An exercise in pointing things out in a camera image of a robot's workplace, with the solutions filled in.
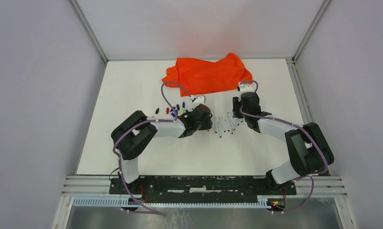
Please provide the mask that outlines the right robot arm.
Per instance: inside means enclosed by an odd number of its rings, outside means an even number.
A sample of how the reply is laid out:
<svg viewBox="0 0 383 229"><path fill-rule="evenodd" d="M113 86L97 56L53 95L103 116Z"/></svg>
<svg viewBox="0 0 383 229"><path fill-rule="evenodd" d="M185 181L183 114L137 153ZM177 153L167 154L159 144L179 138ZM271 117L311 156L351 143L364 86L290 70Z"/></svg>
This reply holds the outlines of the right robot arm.
<svg viewBox="0 0 383 229"><path fill-rule="evenodd" d="M244 119L253 131L270 135L287 145L288 161L266 172L265 189L269 194L278 194L288 181L314 173L324 174L334 162L333 152L317 123L298 125L276 118L262 111L255 92L235 96L232 102L234 118Z"/></svg>

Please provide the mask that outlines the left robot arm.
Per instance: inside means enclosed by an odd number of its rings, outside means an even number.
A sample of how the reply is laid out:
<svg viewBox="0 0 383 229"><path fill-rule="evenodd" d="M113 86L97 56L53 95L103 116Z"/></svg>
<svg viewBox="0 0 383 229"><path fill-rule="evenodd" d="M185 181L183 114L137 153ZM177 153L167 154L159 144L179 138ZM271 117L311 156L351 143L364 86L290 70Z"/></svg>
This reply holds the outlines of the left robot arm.
<svg viewBox="0 0 383 229"><path fill-rule="evenodd" d="M177 119L157 119L135 111L111 133L113 153L118 157L121 188L127 194L134 194L139 188L138 156L153 138L185 138L196 131L211 129L213 122L209 107L197 105Z"/></svg>

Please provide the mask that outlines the orange cloth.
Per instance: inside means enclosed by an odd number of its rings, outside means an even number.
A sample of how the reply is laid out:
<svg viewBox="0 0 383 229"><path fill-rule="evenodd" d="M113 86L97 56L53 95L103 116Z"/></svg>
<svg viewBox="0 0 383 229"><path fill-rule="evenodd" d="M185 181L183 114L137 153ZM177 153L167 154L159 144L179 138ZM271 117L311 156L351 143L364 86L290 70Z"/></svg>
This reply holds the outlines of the orange cloth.
<svg viewBox="0 0 383 229"><path fill-rule="evenodd" d="M216 62L178 58L175 65L166 70L162 81L168 87L180 84L185 89L180 90L180 95L188 96L230 91L236 89L239 82L252 78L242 60L229 53Z"/></svg>

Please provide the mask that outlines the black capped white pen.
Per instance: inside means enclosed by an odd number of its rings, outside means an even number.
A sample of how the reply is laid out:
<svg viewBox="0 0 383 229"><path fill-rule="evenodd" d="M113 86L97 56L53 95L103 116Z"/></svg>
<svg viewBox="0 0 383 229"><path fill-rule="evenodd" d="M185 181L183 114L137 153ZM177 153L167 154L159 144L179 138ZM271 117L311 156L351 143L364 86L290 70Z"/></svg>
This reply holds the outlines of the black capped white pen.
<svg viewBox="0 0 383 229"><path fill-rule="evenodd" d="M216 118L216 130L217 130L217 133L219 135L219 138L222 138L222 130L221 130L221 126L220 126L220 120L219 120L219 117Z"/></svg>
<svg viewBox="0 0 383 229"><path fill-rule="evenodd" d="M216 130L216 117L213 120L213 130L214 130L215 133L217 133L217 130Z"/></svg>

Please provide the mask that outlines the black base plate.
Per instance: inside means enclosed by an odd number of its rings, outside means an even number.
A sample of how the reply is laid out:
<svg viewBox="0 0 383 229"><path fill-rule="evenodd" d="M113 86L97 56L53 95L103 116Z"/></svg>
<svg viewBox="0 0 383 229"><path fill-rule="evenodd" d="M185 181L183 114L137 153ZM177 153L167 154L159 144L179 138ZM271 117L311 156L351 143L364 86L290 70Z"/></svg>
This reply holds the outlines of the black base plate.
<svg viewBox="0 0 383 229"><path fill-rule="evenodd" d="M268 187L262 176L144 175L126 186L120 178L110 180L110 194L126 195L127 188L150 204L256 203L258 196L286 197L297 193L292 182Z"/></svg>

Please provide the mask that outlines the aluminium frame rail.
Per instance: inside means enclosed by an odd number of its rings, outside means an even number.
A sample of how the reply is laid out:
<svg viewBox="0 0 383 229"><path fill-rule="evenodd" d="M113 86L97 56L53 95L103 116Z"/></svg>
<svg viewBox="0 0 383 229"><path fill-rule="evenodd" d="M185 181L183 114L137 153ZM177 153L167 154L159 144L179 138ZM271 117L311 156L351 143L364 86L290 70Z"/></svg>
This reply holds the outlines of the aluminium frame rail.
<svg viewBox="0 0 383 229"><path fill-rule="evenodd" d="M303 178L276 187L266 187L263 177L252 176L141 176L128 184L136 196L145 190L149 196L165 193L238 193L240 196L304 197L311 193L315 198L345 198L347 191L340 177ZM118 176L68 176L62 190L64 195L125 195L124 185Z"/></svg>

